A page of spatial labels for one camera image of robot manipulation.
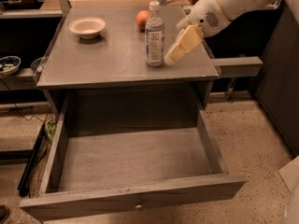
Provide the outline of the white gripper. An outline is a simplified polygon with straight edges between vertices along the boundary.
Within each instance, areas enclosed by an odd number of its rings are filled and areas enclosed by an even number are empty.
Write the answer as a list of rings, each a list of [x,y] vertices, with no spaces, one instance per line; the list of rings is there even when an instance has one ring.
[[[181,31],[175,43],[165,54],[164,62],[167,65],[174,65],[202,42],[204,34],[205,37],[214,36],[230,24],[231,21],[219,0],[197,1],[190,14],[178,22],[177,29]]]

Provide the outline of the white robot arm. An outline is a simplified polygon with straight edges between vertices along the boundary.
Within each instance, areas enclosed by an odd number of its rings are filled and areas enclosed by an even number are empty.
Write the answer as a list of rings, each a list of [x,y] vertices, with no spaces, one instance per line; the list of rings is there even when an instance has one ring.
[[[278,0],[198,0],[177,24],[178,36],[164,55],[167,65],[174,65],[192,52],[205,37],[227,28],[241,15],[272,7]],[[299,22],[299,0],[284,0]]]

